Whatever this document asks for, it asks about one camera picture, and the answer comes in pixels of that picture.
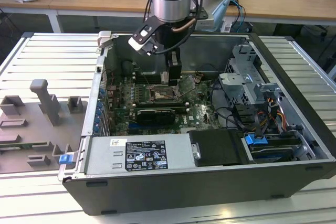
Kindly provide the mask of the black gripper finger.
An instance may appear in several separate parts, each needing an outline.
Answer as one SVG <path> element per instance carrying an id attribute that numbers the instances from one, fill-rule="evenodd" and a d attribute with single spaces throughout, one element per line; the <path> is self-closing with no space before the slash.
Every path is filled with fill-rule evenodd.
<path id="1" fill-rule="evenodd" d="M 181 76 L 182 63 L 179 50 L 172 50 L 167 54 L 169 86 L 176 86 Z"/>

